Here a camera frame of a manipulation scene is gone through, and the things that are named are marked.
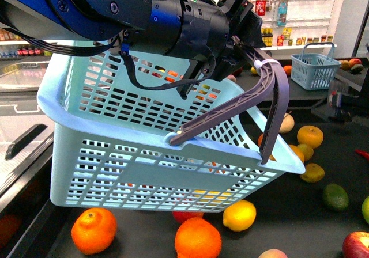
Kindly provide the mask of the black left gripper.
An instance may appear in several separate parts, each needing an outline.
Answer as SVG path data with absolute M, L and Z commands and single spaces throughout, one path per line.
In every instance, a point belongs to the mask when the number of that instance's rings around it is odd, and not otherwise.
M 262 48 L 261 18 L 249 0 L 180 0 L 182 30 L 175 51 L 190 60 L 186 82 L 177 88 L 186 98 L 193 85 L 205 79 L 220 81 L 240 67 L 234 45 Z

